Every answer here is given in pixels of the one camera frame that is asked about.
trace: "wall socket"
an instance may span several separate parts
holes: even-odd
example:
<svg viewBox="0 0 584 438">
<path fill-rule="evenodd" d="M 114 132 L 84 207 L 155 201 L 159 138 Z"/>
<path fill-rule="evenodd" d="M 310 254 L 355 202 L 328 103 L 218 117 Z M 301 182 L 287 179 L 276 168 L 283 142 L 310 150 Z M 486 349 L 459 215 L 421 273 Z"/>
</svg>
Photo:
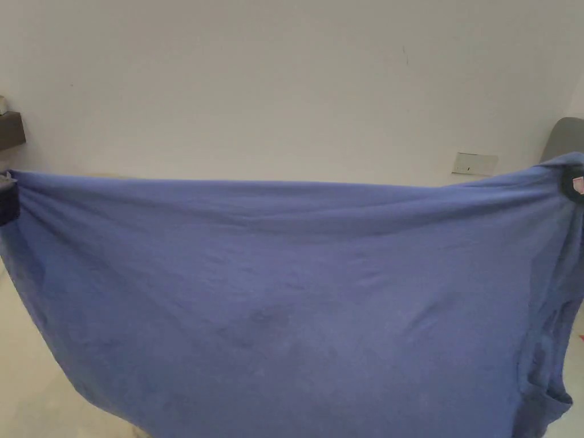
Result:
<svg viewBox="0 0 584 438">
<path fill-rule="evenodd" d="M 496 155 L 464 154 L 459 152 L 456 154 L 452 173 L 491 176 L 495 173 L 498 161 L 499 157 Z"/>
</svg>

